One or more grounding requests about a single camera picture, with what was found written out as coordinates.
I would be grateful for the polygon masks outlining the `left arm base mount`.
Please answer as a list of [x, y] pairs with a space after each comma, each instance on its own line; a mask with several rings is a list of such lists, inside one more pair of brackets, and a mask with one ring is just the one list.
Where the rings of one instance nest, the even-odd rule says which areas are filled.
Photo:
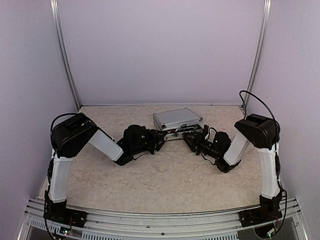
[[84, 228], [87, 220], [85, 211], [70, 209], [70, 208], [51, 208], [46, 209], [43, 217], [46, 220], [68, 225], [71, 227]]

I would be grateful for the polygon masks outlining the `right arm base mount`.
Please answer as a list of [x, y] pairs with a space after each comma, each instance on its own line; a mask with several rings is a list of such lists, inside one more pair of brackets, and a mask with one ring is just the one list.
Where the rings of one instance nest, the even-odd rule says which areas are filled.
[[238, 213], [241, 226], [249, 227], [263, 223], [261, 208], [242, 210]]

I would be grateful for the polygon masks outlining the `aluminium poker set case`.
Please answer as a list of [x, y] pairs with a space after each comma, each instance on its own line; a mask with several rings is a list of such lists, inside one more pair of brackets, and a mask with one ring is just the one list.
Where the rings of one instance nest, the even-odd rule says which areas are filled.
[[203, 117], [189, 108], [163, 111], [153, 114], [154, 126], [165, 132], [164, 140], [182, 139], [183, 133], [200, 132]]

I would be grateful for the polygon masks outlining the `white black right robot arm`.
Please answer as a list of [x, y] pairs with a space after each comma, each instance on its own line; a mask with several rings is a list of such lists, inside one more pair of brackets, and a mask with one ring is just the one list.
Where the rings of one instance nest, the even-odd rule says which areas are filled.
[[235, 124], [235, 134], [230, 138], [226, 132], [216, 131], [213, 140], [209, 140], [210, 128], [205, 125], [202, 131], [193, 131], [182, 135], [183, 141], [196, 155], [206, 161], [214, 159], [212, 165], [223, 173], [235, 169], [243, 157], [253, 150], [259, 160], [261, 169], [261, 192], [259, 205], [239, 212], [243, 226], [284, 219], [286, 210], [281, 210], [280, 203], [287, 200], [281, 180], [281, 163], [279, 159], [279, 142], [281, 127], [268, 105], [257, 97], [270, 116], [245, 113]]

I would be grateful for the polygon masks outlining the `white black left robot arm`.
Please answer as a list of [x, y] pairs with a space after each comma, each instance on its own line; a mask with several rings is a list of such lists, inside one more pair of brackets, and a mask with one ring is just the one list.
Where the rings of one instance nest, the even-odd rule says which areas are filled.
[[47, 170], [44, 217], [61, 223], [72, 218], [66, 207], [67, 183], [74, 158], [91, 145], [119, 166], [138, 159], [140, 153], [154, 154], [165, 143], [165, 132], [130, 125], [123, 137], [115, 141], [84, 113], [65, 113], [66, 119], [50, 126], [52, 157]]

